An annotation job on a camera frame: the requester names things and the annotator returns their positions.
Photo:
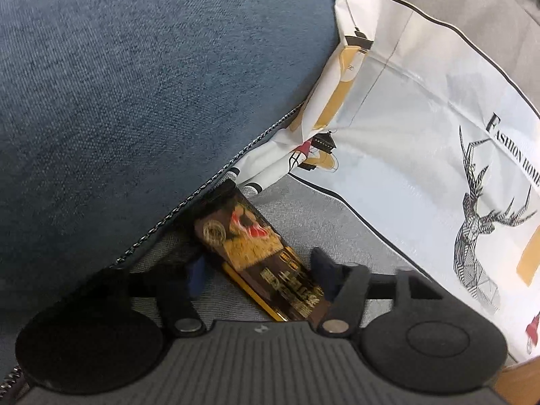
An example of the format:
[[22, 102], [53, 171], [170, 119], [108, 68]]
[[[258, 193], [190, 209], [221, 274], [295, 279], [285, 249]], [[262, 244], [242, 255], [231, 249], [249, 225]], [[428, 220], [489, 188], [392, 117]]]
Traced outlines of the black gold snack bar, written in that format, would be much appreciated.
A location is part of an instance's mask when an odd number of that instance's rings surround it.
[[194, 229], [224, 272], [269, 316], [319, 325], [330, 306], [322, 287], [234, 181], [204, 196]]

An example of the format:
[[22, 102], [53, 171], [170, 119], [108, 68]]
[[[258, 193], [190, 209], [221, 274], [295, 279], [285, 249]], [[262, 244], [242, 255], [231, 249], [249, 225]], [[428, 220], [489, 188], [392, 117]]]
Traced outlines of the cardboard box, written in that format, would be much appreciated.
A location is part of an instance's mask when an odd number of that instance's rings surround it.
[[504, 369], [494, 390], [512, 405], [539, 404], [540, 356]]

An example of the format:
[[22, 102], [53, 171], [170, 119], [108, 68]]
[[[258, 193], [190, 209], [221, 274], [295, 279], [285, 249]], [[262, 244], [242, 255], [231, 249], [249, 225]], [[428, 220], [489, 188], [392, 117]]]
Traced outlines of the grey sofa backrest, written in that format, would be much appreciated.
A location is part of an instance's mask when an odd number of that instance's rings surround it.
[[539, 0], [405, 0], [458, 27], [539, 106]]

